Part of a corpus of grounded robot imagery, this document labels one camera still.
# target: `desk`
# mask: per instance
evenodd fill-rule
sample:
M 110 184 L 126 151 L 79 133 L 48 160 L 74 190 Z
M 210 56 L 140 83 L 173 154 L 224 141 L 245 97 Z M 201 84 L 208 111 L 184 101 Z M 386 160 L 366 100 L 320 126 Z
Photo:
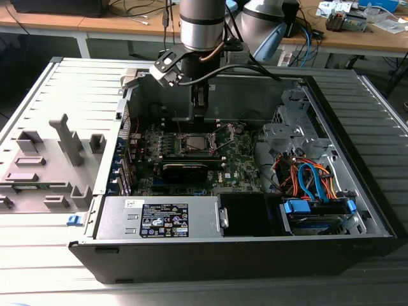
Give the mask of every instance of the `desk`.
M 84 18 L 45 14 L 19 14 L 14 7 L 8 3 L 10 12 L 15 18 L 30 32 L 35 35 L 65 36 L 74 37 L 78 42 L 81 56 L 89 58 L 87 47 L 88 38 L 99 38 L 106 40 L 128 40 L 128 41 L 162 41 L 163 27 L 161 25 L 161 12 L 150 14 L 148 19 L 150 25 L 139 24 L 126 17 L 118 17 L 107 13 L 103 18 Z M 137 4 L 149 3 L 145 0 L 127 0 L 127 7 Z M 306 19 L 312 24 L 314 29 L 324 32 L 324 40 L 319 47 L 320 53 L 338 53 L 353 55 L 373 55 L 403 57 L 408 51 L 408 34 L 390 34 L 369 25 L 364 33 L 344 31 L 335 33 L 327 31 L 325 27 L 325 18 L 315 18 L 316 7 L 319 0 L 302 0 L 302 7 Z M 151 8 L 160 7 L 163 4 L 157 1 Z M 179 40 L 179 6 L 174 6 L 175 15 L 175 35 L 176 42 Z M 123 13 L 123 8 L 119 4 L 116 8 L 119 14 Z M 397 14 L 406 13 L 407 8 L 399 8 Z M 18 27 L 18 24 L 10 17 L 4 6 L 0 7 L 0 33 L 18 33 L 25 32 Z M 299 50 L 305 43 L 301 34 L 292 38 L 284 38 L 280 48 L 286 53 Z

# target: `electronic component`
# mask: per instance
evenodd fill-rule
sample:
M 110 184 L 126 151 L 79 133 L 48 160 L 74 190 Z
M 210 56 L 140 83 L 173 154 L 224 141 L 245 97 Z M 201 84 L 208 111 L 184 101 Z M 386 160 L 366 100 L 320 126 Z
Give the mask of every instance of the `electronic component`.
M 326 29 L 333 32 L 341 30 L 364 32 L 367 19 L 358 13 L 344 11 L 331 11 L 326 21 Z
M 208 167 L 204 164 L 166 164 L 162 176 L 165 182 L 195 184 L 207 180 Z
M 207 124 L 192 129 L 171 122 L 164 129 L 142 128 L 138 149 L 132 153 L 138 181 L 133 194 L 211 196 L 219 190 L 259 191 L 249 153 L 251 132 L 238 122 L 214 123 L 215 128 Z M 180 133 L 179 128 L 199 133 Z

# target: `computer case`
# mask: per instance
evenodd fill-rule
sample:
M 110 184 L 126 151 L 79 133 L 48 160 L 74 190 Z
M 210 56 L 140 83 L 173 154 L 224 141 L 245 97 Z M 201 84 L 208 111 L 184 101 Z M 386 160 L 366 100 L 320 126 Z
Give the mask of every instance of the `computer case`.
M 18 13 L 49 13 L 100 17 L 109 0 L 10 0 Z

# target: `warning label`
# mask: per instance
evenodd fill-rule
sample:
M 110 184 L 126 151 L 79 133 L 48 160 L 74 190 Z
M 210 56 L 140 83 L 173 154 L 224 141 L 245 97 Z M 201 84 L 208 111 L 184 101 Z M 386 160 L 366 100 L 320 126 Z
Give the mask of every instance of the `warning label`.
M 188 204 L 144 204 L 141 219 L 142 238 L 189 236 Z

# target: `table leg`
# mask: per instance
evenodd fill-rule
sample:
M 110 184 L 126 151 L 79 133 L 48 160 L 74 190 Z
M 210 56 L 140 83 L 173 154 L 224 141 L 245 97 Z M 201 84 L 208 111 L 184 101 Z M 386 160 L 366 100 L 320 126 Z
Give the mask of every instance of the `table leg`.
M 90 59 L 89 49 L 87 44 L 87 33 L 78 32 L 75 34 L 76 42 L 78 43 L 79 51 L 83 59 Z

